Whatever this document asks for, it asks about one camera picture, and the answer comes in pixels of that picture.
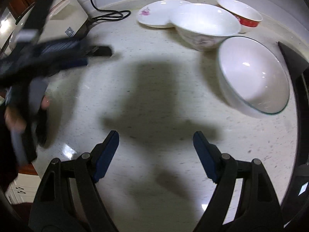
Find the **person's left hand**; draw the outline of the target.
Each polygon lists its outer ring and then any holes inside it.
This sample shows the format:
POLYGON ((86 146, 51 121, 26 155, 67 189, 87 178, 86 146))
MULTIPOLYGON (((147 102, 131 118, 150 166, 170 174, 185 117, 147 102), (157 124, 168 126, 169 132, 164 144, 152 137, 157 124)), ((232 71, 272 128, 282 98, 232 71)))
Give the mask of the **person's left hand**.
MULTIPOLYGON (((48 113, 47 110, 50 106, 51 100, 44 96, 41 101, 40 110, 41 116, 37 119, 37 125, 47 129, 48 113)), ((4 113, 5 124, 9 131, 16 131, 22 133, 26 129, 26 120, 22 117, 19 110, 11 105, 7 105, 4 113)))

